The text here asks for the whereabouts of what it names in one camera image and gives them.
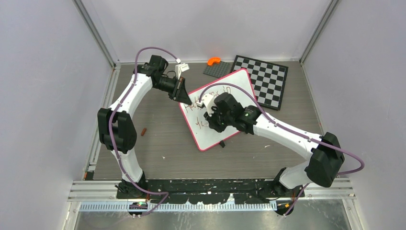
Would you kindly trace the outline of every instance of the table surface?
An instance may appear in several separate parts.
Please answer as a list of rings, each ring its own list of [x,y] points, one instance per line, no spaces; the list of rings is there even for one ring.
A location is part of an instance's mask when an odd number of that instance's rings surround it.
[[[285,91],[280,111],[264,108],[275,118],[297,128],[321,133],[306,79],[299,62],[275,62],[288,66]],[[205,63],[189,64],[182,76],[188,92],[217,78],[204,75]],[[133,65],[122,65],[113,99],[116,100],[129,83]],[[281,168],[304,161],[292,150],[263,137],[239,133],[201,152],[177,102],[156,89],[149,91],[138,106],[133,123],[138,133],[135,153],[148,179],[177,178],[273,178]],[[110,151],[102,145],[94,179],[120,179],[121,172]]]

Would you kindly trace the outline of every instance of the handwriting on whiteboard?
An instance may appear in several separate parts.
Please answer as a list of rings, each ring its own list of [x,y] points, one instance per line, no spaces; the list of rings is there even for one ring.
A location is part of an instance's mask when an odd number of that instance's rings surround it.
[[[217,91],[211,91],[208,92],[209,94],[211,94],[214,98],[216,98],[217,96],[219,96],[220,94],[227,92],[227,93],[231,93],[231,87],[229,86],[223,86],[222,89],[219,89]],[[193,109],[198,109],[201,110],[202,108],[197,107],[197,102],[199,101],[199,96],[195,96],[194,100],[192,100],[192,104],[188,105],[188,104],[183,104],[183,106],[185,107],[186,113],[189,113],[190,111],[193,111]]]

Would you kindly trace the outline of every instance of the gray wall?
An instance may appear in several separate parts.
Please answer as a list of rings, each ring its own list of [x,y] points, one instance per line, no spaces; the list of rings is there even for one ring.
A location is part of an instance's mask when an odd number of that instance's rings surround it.
[[[182,60],[230,60],[237,54],[298,59],[329,2],[84,0],[110,53],[121,62],[134,62],[146,46],[166,48]],[[149,54],[140,61],[149,60]]]
[[[71,0],[0,4],[0,229],[61,229],[111,69]]]
[[[305,69],[325,131],[361,156],[351,181],[369,228],[405,229],[406,2],[341,1]],[[344,169],[358,167],[346,158]]]

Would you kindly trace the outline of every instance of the whiteboard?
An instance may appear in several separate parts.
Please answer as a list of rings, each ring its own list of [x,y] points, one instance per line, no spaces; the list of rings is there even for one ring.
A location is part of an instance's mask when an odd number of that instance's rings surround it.
[[[201,88],[198,88],[189,93],[192,105],[179,103],[180,110],[185,117],[189,130],[192,133],[193,139],[196,142],[197,148],[200,151],[206,151],[215,146],[220,141],[228,139],[238,133],[238,130],[232,126],[228,126],[223,132],[218,133],[214,129],[209,128],[209,123],[203,117],[207,111],[205,108],[197,107],[197,102],[202,91],[209,85],[214,83],[231,83],[243,88],[253,98],[255,98],[254,90],[251,86],[251,80],[246,69],[240,69],[230,73],[220,79],[217,79]],[[228,85],[216,85],[208,89],[205,93],[210,93],[214,97],[227,92],[231,93],[234,98],[241,103],[243,107],[254,105],[254,102],[247,97],[242,91]]]

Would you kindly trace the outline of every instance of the purple hose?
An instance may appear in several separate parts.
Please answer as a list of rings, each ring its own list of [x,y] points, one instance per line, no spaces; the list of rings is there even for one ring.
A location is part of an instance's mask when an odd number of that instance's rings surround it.
[[[216,85],[228,85],[228,86],[232,86],[232,87],[234,87],[234,88],[239,89],[240,91],[242,91],[243,93],[245,93],[245,94],[255,103],[255,105],[259,108],[259,110],[261,111],[261,113],[269,120],[269,122],[271,122],[272,124],[276,124],[276,122],[275,122],[273,119],[271,119],[271,118],[266,114],[266,112],[261,108],[261,106],[258,104],[257,100],[255,100],[247,91],[245,91],[245,90],[242,89],[241,87],[239,87],[239,86],[237,86],[237,85],[234,85],[234,84],[230,84],[230,83],[214,83],[214,84],[212,84],[212,85],[209,85],[209,86],[207,86],[207,87],[203,90],[203,92],[200,94],[200,96],[199,96],[199,101],[202,99],[202,96],[203,96],[204,92],[206,92],[206,90],[208,90],[209,88],[211,88],[211,87],[213,87],[213,86],[216,86]],[[350,174],[350,173],[356,173],[356,172],[361,171],[361,170],[365,167],[365,163],[364,163],[364,161],[363,161],[361,158],[359,158],[357,155],[355,155],[355,154],[353,154],[353,153],[351,153],[351,152],[349,152],[349,151],[347,151],[347,150],[344,150],[344,149],[335,147],[335,146],[333,146],[333,145],[330,145],[330,144],[321,142],[321,141],[319,141],[319,140],[310,138],[309,136],[307,136],[307,135],[305,135],[305,134],[296,132],[296,131],[294,131],[294,130],[288,128],[288,127],[285,127],[285,126],[283,126],[283,125],[281,125],[281,124],[279,124],[279,123],[277,123],[276,126],[280,127],[281,129],[283,129],[283,130],[285,130],[285,131],[288,131],[288,132],[293,133],[293,134],[295,134],[295,135],[297,135],[297,136],[300,136],[300,137],[302,137],[302,138],[304,138],[304,139],[306,139],[306,140],[310,140],[310,141],[312,141],[312,142],[314,142],[314,143],[317,143],[317,144],[319,144],[319,145],[323,145],[323,146],[326,146],[326,147],[328,147],[328,148],[331,148],[331,149],[334,149],[334,150],[336,150],[336,151],[339,151],[339,152],[342,152],[342,153],[344,153],[344,154],[347,154],[347,155],[349,155],[350,157],[356,159],[356,160],[361,164],[361,165],[359,166],[359,168],[357,168],[357,169],[353,169],[353,170],[349,170],[349,171],[345,171],[345,172],[339,172],[339,173],[337,173],[337,175],[345,175],[345,174]],[[293,203],[292,203],[292,205],[290,206],[290,208],[288,209],[288,211],[285,212],[284,216],[286,216],[286,214],[288,214],[288,213],[292,210],[293,206],[296,204],[296,202],[297,202],[297,200],[299,199],[300,195],[303,193],[303,191],[305,190],[305,188],[306,188],[308,185],[309,185],[309,184],[306,184],[306,185],[302,188],[302,190],[299,192],[299,194],[297,195],[297,198],[293,201]]]
[[[172,57],[174,57],[175,59],[177,59],[177,57],[176,57],[175,55],[173,55],[171,52],[169,52],[169,51],[167,51],[167,50],[165,50],[165,49],[162,49],[162,48],[158,48],[158,47],[153,47],[153,46],[152,46],[152,47],[145,47],[145,48],[141,49],[140,51],[138,51],[138,53],[137,53],[137,55],[136,55],[136,57],[135,57],[135,72],[134,72],[135,77],[134,77],[134,83],[137,81],[137,62],[138,62],[138,56],[139,56],[139,54],[140,54],[142,51],[144,51],[144,50],[146,50],[146,49],[158,49],[158,50],[161,50],[161,51],[164,51],[164,52],[170,54]],[[147,191],[147,190],[141,188],[140,186],[138,186],[138,185],[131,179],[131,177],[128,175],[127,171],[124,169],[123,164],[121,163],[121,157],[120,157],[120,155],[118,154],[117,145],[116,145],[116,143],[115,143],[114,134],[113,134],[113,117],[114,117],[114,115],[116,114],[118,108],[120,108],[120,106],[123,104],[123,102],[124,102],[124,100],[126,99],[126,97],[129,95],[129,93],[130,93],[131,90],[133,89],[134,85],[136,85],[136,84],[131,84],[131,86],[130,86],[130,88],[128,89],[128,91],[124,94],[123,98],[119,101],[118,105],[117,105],[116,108],[113,110],[113,113],[111,114],[110,119],[109,119],[109,133],[110,133],[110,137],[111,137],[111,139],[112,139],[112,144],[113,144],[113,149],[114,149],[115,155],[116,155],[116,157],[117,157],[117,159],[118,159],[118,165],[120,166],[121,171],[123,172],[123,174],[125,174],[125,176],[128,178],[128,180],[129,180],[137,189],[141,190],[141,191],[144,192],[144,193],[148,193],[148,194],[151,194],[151,195],[165,195],[165,196],[162,198],[162,200],[159,201],[158,204],[157,204],[155,207],[153,207],[151,210],[149,210],[149,211],[143,213],[143,214],[141,215],[141,216],[143,217],[143,216],[146,216],[146,215],[150,214],[150,213],[151,213],[153,210],[155,210],[160,204],[162,204],[162,202],[164,202],[164,200],[169,196],[169,193],[168,193],[168,192],[160,192],[160,193],[150,192],[150,191]]]

